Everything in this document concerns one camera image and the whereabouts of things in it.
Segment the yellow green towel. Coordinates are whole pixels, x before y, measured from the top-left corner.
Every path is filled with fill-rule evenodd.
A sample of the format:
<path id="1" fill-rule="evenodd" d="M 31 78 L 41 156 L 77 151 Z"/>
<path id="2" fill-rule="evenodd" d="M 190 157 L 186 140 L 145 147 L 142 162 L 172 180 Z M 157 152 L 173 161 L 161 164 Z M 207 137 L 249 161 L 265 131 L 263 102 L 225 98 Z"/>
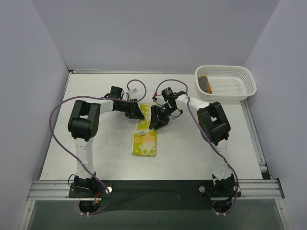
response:
<path id="1" fill-rule="evenodd" d="M 139 119 L 133 132 L 132 155 L 138 157 L 155 157 L 157 152 L 157 131 L 149 129 L 151 121 L 150 104 L 140 104 L 144 119 Z"/>

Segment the orange grey towel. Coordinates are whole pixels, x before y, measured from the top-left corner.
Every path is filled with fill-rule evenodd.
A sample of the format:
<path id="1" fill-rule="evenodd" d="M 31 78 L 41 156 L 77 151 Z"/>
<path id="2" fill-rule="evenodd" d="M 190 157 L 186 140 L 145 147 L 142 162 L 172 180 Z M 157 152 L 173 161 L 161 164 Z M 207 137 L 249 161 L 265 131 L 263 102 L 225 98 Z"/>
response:
<path id="1" fill-rule="evenodd" d="M 211 86 L 206 75 L 201 75 L 197 78 L 200 89 L 207 93 L 212 94 Z"/>

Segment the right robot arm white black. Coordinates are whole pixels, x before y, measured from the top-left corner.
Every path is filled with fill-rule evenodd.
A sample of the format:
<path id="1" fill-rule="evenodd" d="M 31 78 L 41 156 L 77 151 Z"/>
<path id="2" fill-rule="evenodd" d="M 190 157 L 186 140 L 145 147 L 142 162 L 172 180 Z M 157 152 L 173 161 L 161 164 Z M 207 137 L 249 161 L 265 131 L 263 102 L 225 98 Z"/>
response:
<path id="1" fill-rule="evenodd" d="M 170 87 L 162 91 L 162 97 L 164 104 L 151 106 L 149 129 L 158 130 L 166 126 L 174 118 L 172 113 L 175 111 L 190 113 L 202 137 L 212 148 L 213 192 L 224 196 L 233 188 L 235 176 L 229 166 L 227 149 L 231 127 L 222 105 L 191 98 L 184 91 L 173 92 Z"/>

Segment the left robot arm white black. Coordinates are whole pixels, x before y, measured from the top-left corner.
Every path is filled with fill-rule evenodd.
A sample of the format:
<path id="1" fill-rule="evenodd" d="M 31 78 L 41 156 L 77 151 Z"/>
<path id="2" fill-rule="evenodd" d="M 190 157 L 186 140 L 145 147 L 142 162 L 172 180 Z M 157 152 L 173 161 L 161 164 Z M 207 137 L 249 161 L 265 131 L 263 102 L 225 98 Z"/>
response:
<path id="1" fill-rule="evenodd" d="M 74 185 L 85 197 L 94 196 L 102 186 L 94 178 L 96 172 L 93 164 L 93 140 L 98 132 L 100 115 L 119 111 L 127 118 L 144 119 L 137 100 L 132 97 L 136 92 L 136 89 L 128 90 L 127 100 L 123 100 L 123 89 L 112 86 L 110 93 L 102 100 L 76 100 L 74 103 L 68 122 L 68 131 L 73 137 L 78 158 Z"/>

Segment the white plastic perforated basket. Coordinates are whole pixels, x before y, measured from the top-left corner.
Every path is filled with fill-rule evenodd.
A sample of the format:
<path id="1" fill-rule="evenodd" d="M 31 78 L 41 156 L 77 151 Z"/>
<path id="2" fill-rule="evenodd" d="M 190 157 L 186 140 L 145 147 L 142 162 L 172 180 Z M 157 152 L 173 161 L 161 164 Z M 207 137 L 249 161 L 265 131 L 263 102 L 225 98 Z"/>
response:
<path id="1" fill-rule="evenodd" d="M 206 75 L 212 94 L 203 92 L 197 78 Z M 255 79 L 245 67 L 227 65 L 204 65 L 195 70 L 200 98 L 206 101 L 243 101 L 257 91 Z"/>

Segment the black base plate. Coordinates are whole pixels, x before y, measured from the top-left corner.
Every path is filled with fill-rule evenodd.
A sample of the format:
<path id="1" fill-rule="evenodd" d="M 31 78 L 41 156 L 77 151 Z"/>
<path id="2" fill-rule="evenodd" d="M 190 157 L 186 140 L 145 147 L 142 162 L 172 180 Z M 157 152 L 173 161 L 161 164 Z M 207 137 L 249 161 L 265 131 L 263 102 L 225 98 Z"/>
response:
<path id="1" fill-rule="evenodd" d="M 204 210 L 214 209 L 218 212 L 228 211 L 238 198 L 240 191 L 239 183 L 235 181 L 231 190 L 219 193 L 213 190 L 213 180 L 202 180 L 208 186 L 204 193 L 205 198 L 196 196 L 182 196 L 175 194 L 149 194 L 149 195 L 119 195 L 111 196 L 111 187 L 105 181 L 97 193 L 83 188 L 77 188 L 74 182 L 70 184 L 75 192 L 81 195 L 94 195 L 93 201 L 80 201 L 82 211 L 95 212 L 99 208 L 107 207 L 109 210 Z"/>

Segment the aluminium frame rail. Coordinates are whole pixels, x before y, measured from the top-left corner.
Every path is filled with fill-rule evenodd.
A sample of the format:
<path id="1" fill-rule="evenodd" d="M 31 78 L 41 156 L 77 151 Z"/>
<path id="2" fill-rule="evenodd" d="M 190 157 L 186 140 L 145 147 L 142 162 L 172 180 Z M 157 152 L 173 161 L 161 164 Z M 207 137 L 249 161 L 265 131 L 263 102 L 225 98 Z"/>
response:
<path id="1" fill-rule="evenodd" d="M 205 198 L 208 186 L 205 181 L 105 181 L 111 187 L 111 196 L 175 194 Z M 284 193 L 279 180 L 240 180 L 239 199 L 283 199 Z M 34 181 L 27 196 L 28 201 L 93 201 L 94 195 L 75 192 L 66 181 Z"/>

